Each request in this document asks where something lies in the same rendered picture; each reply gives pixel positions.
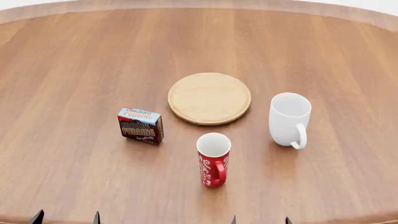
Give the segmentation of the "chocolate pudding box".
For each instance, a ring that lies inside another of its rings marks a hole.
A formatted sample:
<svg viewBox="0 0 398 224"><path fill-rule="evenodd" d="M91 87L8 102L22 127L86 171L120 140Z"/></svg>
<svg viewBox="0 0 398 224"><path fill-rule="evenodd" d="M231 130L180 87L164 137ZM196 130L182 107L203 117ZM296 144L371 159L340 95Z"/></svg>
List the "chocolate pudding box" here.
<svg viewBox="0 0 398 224"><path fill-rule="evenodd" d="M159 113L123 108L118 113L121 134L125 138L159 145L164 138L162 117Z"/></svg>

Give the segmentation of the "round wooden plate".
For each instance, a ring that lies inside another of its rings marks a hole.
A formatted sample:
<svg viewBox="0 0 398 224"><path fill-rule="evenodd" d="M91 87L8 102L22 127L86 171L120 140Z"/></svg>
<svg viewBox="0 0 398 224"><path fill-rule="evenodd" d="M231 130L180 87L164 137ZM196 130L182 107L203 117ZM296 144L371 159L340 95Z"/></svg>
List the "round wooden plate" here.
<svg viewBox="0 0 398 224"><path fill-rule="evenodd" d="M242 117L251 104L251 92L237 78L205 72L174 83L167 100L180 119L200 126L217 126Z"/></svg>

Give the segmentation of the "red patterned mug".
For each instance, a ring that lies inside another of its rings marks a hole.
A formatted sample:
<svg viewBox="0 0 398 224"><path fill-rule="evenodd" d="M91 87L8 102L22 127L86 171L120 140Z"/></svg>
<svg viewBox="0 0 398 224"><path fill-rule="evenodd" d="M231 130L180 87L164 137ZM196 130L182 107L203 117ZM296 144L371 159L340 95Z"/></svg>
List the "red patterned mug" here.
<svg viewBox="0 0 398 224"><path fill-rule="evenodd" d="M208 188L221 187L228 173L231 141L220 133L207 133L197 140L200 178Z"/></svg>

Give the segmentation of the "white ceramic mug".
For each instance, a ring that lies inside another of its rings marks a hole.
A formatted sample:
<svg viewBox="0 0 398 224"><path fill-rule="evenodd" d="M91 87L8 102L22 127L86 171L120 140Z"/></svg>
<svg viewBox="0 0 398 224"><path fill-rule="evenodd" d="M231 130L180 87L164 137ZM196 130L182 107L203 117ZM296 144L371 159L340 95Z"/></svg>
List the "white ceramic mug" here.
<svg viewBox="0 0 398 224"><path fill-rule="evenodd" d="M275 143L304 149L311 111L311 103L302 95L280 93L274 96L270 104L269 131Z"/></svg>

